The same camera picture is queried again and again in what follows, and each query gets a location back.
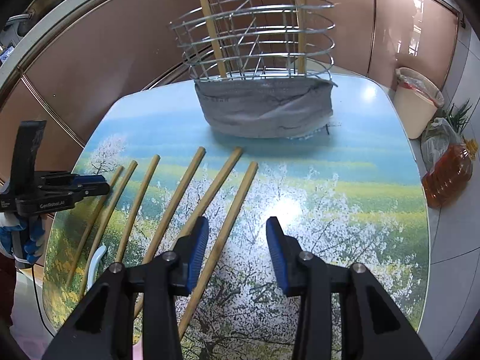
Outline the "blue white gloved left hand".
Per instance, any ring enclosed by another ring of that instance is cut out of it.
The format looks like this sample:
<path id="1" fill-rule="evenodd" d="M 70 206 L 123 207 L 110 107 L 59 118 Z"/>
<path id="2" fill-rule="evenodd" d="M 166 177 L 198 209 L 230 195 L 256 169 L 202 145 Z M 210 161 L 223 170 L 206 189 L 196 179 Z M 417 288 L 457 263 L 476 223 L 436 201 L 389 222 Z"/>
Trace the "blue white gloved left hand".
<path id="1" fill-rule="evenodd" d="M 1 213 L 1 254 L 31 267 L 43 255 L 45 216 L 21 217 L 17 213 Z"/>

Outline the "dark red sleeve forearm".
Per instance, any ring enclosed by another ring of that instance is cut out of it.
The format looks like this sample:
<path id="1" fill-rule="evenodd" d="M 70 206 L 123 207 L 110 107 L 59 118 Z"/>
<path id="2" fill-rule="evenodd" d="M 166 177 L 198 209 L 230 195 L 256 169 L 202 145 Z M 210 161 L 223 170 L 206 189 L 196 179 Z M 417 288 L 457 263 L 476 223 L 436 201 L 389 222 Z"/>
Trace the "dark red sleeve forearm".
<path id="1" fill-rule="evenodd" d="M 13 325 L 11 312 L 16 289 L 16 265 L 13 259 L 3 254 L 0 257 L 0 314 L 1 320 L 10 328 Z"/>

